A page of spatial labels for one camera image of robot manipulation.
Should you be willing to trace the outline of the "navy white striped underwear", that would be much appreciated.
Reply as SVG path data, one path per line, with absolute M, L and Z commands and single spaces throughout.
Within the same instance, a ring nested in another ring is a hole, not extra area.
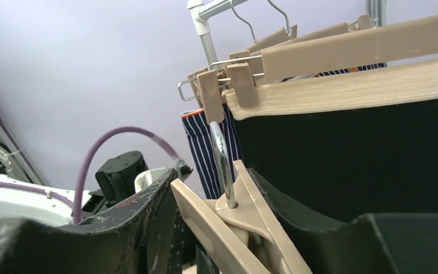
M 233 168 L 233 162 L 242 159 L 242 152 L 233 114 L 226 104 L 225 95 L 221 99 L 224 118 L 218 125 L 225 139 L 228 163 Z M 181 120 L 205 196 L 207 199 L 218 199 L 224 192 L 218 178 L 210 127 L 204 109 L 183 112 Z

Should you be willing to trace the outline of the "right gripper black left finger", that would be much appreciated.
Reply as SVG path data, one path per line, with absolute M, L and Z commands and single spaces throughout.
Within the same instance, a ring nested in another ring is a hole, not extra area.
M 0 273 L 167 273 L 176 217 L 170 168 L 77 225 L 0 219 Z

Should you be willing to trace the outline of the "black underwear beige waistband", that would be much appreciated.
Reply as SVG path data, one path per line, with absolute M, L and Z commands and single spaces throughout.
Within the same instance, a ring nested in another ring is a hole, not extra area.
M 438 213 L 438 58 L 225 94 L 245 166 L 340 221 Z

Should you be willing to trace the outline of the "beige hanger of striped underwear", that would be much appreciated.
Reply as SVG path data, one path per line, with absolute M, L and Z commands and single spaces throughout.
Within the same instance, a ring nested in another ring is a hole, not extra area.
M 187 102 L 193 99 L 198 99 L 198 84 L 197 76 L 200 73 L 215 69 L 219 72 L 225 70 L 224 64 L 230 64 L 234 62 L 250 61 L 252 59 L 258 59 L 261 55 L 261 50 L 272 46 L 283 46 L 290 43 L 303 42 L 311 39 L 318 39 L 322 37 L 339 35 L 348 31 L 363 30 L 372 27 L 378 27 L 383 23 L 383 12 L 385 3 L 378 1 L 367 1 L 367 14 L 362 14 L 357 17 L 354 22 L 342 22 L 325 29 L 314 31 L 307 35 L 297 37 L 297 26 L 291 26 L 289 17 L 280 9 L 275 3 L 269 1 L 270 6 L 280 12 L 286 21 L 286 27 L 282 28 L 271 35 L 268 35 L 262 40 L 256 40 L 256 35 L 252 28 L 252 25 L 239 16 L 235 10 L 235 7 L 243 1 L 212 1 L 205 5 L 203 1 L 188 1 L 187 9 L 193 19 L 193 23 L 196 28 L 197 35 L 202 41 L 202 45 L 208 60 L 208 66 L 205 69 L 199 70 L 190 74 L 188 79 L 178 84 L 178 91 L 182 101 Z M 210 27 L 208 20 L 227 10 L 231 10 L 234 15 L 250 28 L 250 32 L 253 37 L 253 44 L 243 51 L 233 53 L 228 59 L 219 61 L 217 59 L 216 50 L 212 42 L 210 35 Z

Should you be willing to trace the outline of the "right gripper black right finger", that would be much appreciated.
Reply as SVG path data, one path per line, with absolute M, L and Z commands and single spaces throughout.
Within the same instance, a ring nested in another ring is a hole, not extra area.
M 438 213 L 368 213 L 344 223 L 248 173 L 313 273 L 438 273 Z

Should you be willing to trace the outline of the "beige clip hanger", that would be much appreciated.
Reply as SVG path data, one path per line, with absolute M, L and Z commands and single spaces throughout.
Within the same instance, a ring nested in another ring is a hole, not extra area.
M 180 213 L 222 273 L 311 273 L 243 162 L 230 169 L 225 138 L 210 123 L 224 194 L 202 200 L 181 180 L 171 183 Z

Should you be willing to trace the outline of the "beige hanger of black underwear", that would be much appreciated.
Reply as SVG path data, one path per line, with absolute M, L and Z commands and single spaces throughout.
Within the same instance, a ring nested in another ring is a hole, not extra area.
M 279 80 L 373 63 L 438 54 L 438 14 L 348 34 L 269 47 L 262 76 Z

